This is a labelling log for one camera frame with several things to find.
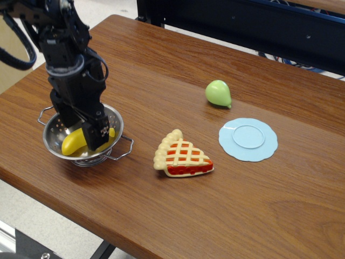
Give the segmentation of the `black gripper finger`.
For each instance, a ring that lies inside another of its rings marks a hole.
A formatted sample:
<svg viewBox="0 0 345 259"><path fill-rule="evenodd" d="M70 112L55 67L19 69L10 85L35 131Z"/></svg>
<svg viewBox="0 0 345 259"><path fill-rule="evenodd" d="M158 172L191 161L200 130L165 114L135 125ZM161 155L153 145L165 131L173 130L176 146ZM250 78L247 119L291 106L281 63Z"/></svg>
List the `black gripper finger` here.
<svg viewBox="0 0 345 259"><path fill-rule="evenodd" d="M63 96L56 90L50 93L50 99L56 112L60 115L61 121L66 127L84 123L86 118L80 112L78 105L82 101L80 94Z"/></svg>
<svg viewBox="0 0 345 259"><path fill-rule="evenodd" d="M81 124L82 132L90 150L95 151L109 140L109 120L104 115L96 121L85 121Z"/></svg>

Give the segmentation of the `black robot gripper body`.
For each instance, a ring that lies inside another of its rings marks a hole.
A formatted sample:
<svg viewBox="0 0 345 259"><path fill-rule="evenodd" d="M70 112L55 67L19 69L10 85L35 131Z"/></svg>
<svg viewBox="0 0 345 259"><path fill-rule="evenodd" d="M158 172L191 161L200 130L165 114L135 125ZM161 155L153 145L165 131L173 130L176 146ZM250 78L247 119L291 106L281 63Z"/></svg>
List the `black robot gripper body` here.
<svg viewBox="0 0 345 259"><path fill-rule="evenodd" d="M106 88L101 61L96 58L79 58L77 67L52 67L46 65L49 83L63 96L80 94L78 108L86 121L96 121L105 115L100 96Z"/></svg>

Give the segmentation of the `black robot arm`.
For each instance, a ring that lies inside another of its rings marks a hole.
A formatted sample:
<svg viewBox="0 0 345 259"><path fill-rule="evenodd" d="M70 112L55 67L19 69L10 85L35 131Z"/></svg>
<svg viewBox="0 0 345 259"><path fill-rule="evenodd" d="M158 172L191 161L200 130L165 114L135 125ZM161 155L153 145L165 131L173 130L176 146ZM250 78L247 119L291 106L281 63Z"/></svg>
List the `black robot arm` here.
<svg viewBox="0 0 345 259"><path fill-rule="evenodd" d="M28 61L1 49L1 61L18 70L36 62L37 48L45 58L50 98L63 123L81 123L89 149L109 140L109 122L100 96L108 67L91 48L89 27L79 18L73 1L1 1L1 16L26 49Z"/></svg>

